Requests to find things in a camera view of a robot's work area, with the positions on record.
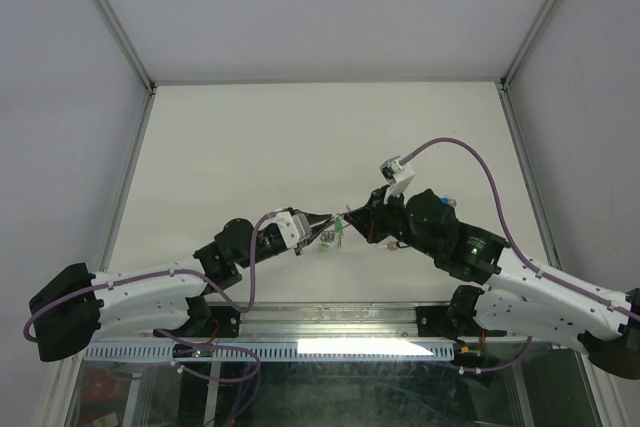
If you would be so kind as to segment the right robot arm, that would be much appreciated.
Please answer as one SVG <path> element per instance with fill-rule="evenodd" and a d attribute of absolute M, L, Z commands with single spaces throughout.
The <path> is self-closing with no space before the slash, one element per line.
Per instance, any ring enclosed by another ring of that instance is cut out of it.
<path fill-rule="evenodd" d="M 432 190 L 410 199 L 383 188 L 346 218 L 369 243 L 393 238 L 461 281 L 447 310 L 459 334 L 505 331 L 559 344 L 601 370 L 639 377 L 639 292 L 607 289 L 517 252 L 490 231 L 457 219 Z"/>

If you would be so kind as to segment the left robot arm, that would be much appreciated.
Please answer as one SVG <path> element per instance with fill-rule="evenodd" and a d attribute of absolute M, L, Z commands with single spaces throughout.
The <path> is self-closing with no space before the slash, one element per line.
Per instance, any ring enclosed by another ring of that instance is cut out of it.
<path fill-rule="evenodd" d="M 249 298 L 229 300 L 239 313 L 253 307 L 256 265 L 288 251 L 300 253 L 333 224 L 331 214 L 285 208 L 256 223 L 235 218 L 192 255 L 137 272 L 92 272 L 84 263 L 65 267 L 29 301 L 23 335 L 43 362 L 66 359 L 107 338 L 143 331 L 194 336 L 206 330 L 206 295 L 228 299 L 226 289 L 249 271 Z"/>

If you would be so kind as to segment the silver keyring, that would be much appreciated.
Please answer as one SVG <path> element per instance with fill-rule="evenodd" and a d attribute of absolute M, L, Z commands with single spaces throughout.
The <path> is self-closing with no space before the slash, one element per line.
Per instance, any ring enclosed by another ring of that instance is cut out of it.
<path fill-rule="evenodd" d="M 345 238 L 345 230 L 350 226 L 350 223 L 345 220 L 345 215 L 351 212 L 352 209 L 349 204 L 346 204 L 342 213 L 336 214 L 331 221 L 331 224 L 325 229 L 319 236 L 318 251 L 320 253 L 327 253 L 330 250 L 341 250 Z"/>

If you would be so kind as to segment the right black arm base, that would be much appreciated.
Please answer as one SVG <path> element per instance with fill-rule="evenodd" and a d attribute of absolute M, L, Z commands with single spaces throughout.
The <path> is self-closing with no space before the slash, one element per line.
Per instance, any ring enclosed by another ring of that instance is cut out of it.
<path fill-rule="evenodd" d="M 458 308 L 447 305 L 419 305 L 414 308 L 418 336 L 443 337 L 456 340 L 462 337 L 479 338 L 484 333 L 489 338 L 506 337 L 505 330 L 481 327 L 475 317 L 476 308 Z"/>

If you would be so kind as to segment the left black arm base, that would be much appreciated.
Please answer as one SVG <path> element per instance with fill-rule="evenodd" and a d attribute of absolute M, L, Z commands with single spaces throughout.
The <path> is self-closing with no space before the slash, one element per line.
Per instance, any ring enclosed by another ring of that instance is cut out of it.
<path fill-rule="evenodd" d="M 235 339 L 239 337 L 240 314 L 229 305 L 194 304 L 181 326 L 161 330 L 183 339 Z M 155 329 L 153 335 L 160 337 L 161 330 Z"/>

